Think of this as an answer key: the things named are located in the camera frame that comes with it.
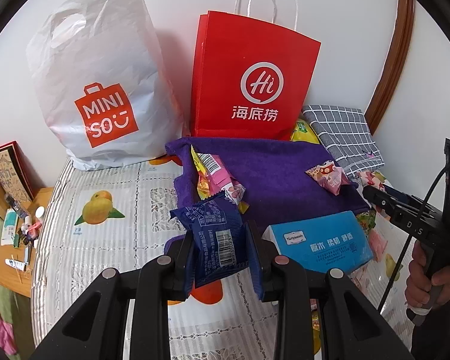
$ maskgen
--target green cloth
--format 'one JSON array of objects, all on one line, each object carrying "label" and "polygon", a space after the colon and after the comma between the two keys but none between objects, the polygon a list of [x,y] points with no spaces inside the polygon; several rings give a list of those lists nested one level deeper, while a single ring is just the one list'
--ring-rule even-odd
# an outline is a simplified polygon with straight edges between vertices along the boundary
[{"label": "green cloth", "polygon": [[[3,220],[0,218],[0,238]],[[35,349],[32,335],[30,299],[0,286],[0,317],[13,326],[18,354],[11,360],[27,360]]]}]

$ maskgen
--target purple towel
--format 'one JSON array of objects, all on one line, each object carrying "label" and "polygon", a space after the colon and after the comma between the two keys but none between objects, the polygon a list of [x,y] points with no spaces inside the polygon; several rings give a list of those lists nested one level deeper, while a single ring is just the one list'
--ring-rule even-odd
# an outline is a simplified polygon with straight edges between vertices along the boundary
[{"label": "purple towel", "polygon": [[343,185],[334,196],[305,173],[332,156],[322,146],[308,142],[270,139],[186,137],[166,145],[169,155],[183,162],[183,175],[174,181],[178,206],[199,201],[198,173],[190,147],[198,153],[219,155],[223,164],[246,188],[243,200],[250,207],[244,221],[254,219],[264,229],[277,223],[300,221],[353,211],[368,210],[368,205],[352,185]]}]

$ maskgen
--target bed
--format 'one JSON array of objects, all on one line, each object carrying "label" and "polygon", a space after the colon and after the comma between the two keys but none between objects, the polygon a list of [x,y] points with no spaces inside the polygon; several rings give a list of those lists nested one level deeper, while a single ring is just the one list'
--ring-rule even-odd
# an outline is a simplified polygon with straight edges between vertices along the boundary
[{"label": "bed", "polygon": [[[141,268],[163,253],[169,238],[184,232],[176,219],[168,220],[169,210],[176,207],[173,180],[181,173],[182,167],[173,161],[142,162],[94,172],[75,170],[70,162],[66,163],[46,213],[36,255],[31,291],[35,344],[38,345],[103,269],[115,267],[125,272]],[[114,208],[125,218],[107,219],[100,232],[76,225],[83,205],[102,190],[113,195]],[[377,222],[381,223],[387,238],[395,239],[396,249],[401,249],[402,232],[395,234],[386,220]],[[378,280],[380,269],[377,263],[355,276],[375,305],[386,286],[383,278]],[[248,269],[223,279],[222,286],[223,298],[214,305],[190,297],[186,302],[169,306],[172,359],[273,358],[276,307],[257,300]],[[390,325],[410,347],[411,328],[400,312],[402,290],[394,291],[398,295],[391,297],[384,312]],[[125,359],[130,348],[132,310],[131,302]]]}]

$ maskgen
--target white wall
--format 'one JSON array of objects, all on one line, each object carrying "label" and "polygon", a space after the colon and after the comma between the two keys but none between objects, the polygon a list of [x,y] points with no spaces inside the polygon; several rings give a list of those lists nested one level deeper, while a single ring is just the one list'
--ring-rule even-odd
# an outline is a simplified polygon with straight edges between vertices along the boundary
[{"label": "white wall", "polygon": [[[63,1],[29,0],[0,35],[0,144],[17,140],[37,178],[47,186],[54,185],[66,155],[41,117],[25,48],[49,13]],[[198,17],[208,9],[231,12],[234,0],[145,2],[175,92],[188,114]],[[307,101],[364,108],[390,45],[396,0],[298,2],[298,31],[322,42]],[[293,0],[278,0],[278,24],[293,24],[293,6]],[[270,0],[252,4],[253,15],[260,19],[267,20],[271,9]]]},{"label": "white wall", "polygon": [[[424,198],[450,138],[450,42],[419,4],[403,73],[374,138],[392,185]],[[445,177],[430,203],[442,209],[444,194]]]}]

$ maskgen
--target book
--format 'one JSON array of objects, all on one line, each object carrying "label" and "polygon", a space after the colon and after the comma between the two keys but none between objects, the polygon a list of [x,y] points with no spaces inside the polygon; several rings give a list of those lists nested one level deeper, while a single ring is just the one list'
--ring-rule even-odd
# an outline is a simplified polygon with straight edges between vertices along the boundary
[{"label": "book", "polygon": [[0,184],[20,203],[33,200],[32,190],[23,170],[17,142],[0,146]]}]

